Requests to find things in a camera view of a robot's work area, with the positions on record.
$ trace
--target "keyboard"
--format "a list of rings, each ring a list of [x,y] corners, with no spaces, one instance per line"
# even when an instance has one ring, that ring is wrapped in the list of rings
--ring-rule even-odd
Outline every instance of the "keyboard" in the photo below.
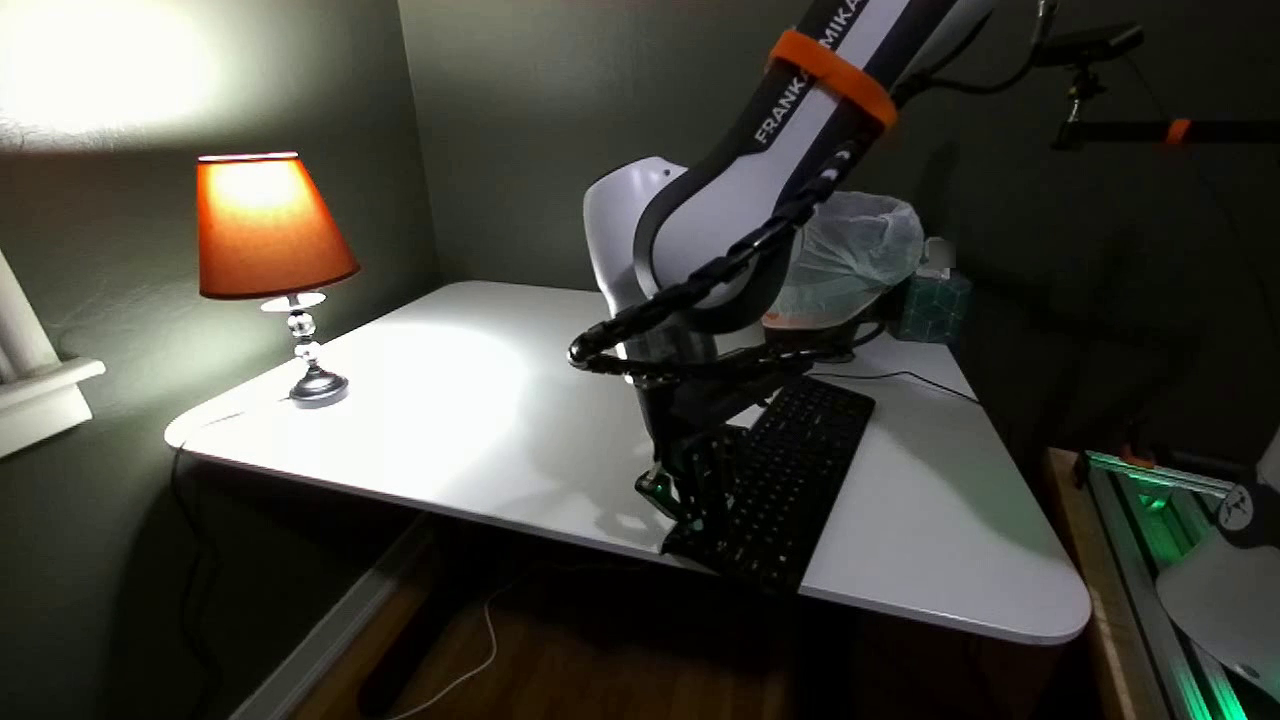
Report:
[[[808,378],[777,389],[745,438],[722,431],[683,465],[711,505],[678,520],[666,553],[767,596],[795,591],[872,411],[877,400]]]

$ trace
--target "orange lampshade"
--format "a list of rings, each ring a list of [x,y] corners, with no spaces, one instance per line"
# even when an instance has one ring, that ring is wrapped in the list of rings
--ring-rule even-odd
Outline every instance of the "orange lampshade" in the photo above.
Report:
[[[301,155],[195,161],[199,296],[288,296],[357,273],[353,245]]]

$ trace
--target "floor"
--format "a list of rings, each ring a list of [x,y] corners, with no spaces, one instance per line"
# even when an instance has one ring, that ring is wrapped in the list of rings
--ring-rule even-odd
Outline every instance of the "floor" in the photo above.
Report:
[[[357,640],[347,656],[366,666],[340,666],[301,718],[1098,718],[1078,646],[1013,647],[815,602],[760,602],[711,578],[504,532],[449,538],[414,587],[445,626]]]

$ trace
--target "gray wall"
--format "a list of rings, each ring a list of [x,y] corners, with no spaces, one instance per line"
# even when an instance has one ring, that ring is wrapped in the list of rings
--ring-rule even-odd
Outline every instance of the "gray wall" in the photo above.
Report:
[[[39,0],[9,0],[0,36],[38,9]],[[0,127],[0,247],[57,347],[108,364],[108,378],[84,389],[91,425],[0,465],[3,718],[193,718],[195,681],[209,686],[209,670],[181,636],[193,620],[181,615],[181,602],[193,591],[183,583],[195,555],[167,495],[173,451],[159,431],[195,400],[280,364],[292,346],[256,303],[195,296],[193,155],[295,149],[320,161],[320,183],[366,265],[328,292],[320,317],[332,328],[368,319],[388,307],[388,292],[425,290],[432,273],[427,183],[393,0],[123,9],[181,9],[183,39],[209,44],[211,60],[228,64],[199,89],[209,115],[163,127],[145,115],[95,127],[88,105],[77,133],[19,123],[19,107],[0,99],[0,115],[16,111]],[[127,30],[103,31],[111,44],[100,52],[127,52]],[[127,105],[142,79],[100,77],[91,64],[108,55],[84,55],[77,73]],[[195,587],[226,596],[199,596],[199,615],[226,666],[216,706],[228,706],[228,688],[245,692],[264,678],[247,647],[280,653],[288,631],[320,613],[311,596],[332,602],[353,580],[335,573],[353,562],[326,555],[316,532],[305,532],[305,516],[326,516],[320,505],[278,505],[278,516],[247,500],[203,500],[211,505],[221,513],[209,523],[221,540],[239,540],[239,553],[226,549],[221,583]]]
[[[594,283],[580,191],[610,167],[700,161],[804,5],[401,0],[440,269]],[[1061,31],[1141,22],[1144,79],[1103,69],[1098,115],[1280,115],[1278,5],[1071,0]],[[998,0],[957,77],[1003,77],[1034,30]],[[1278,153],[1051,153],[1069,77],[922,95],[856,189],[922,203],[981,283],[957,357],[1016,449],[1262,451],[1280,425]]]

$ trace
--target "lamp base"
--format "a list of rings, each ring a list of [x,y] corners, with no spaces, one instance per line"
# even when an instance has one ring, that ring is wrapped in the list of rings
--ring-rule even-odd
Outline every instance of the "lamp base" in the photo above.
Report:
[[[347,379],[309,359],[309,373],[292,386],[288,400],[295,405],[332,405],[347,398]]]

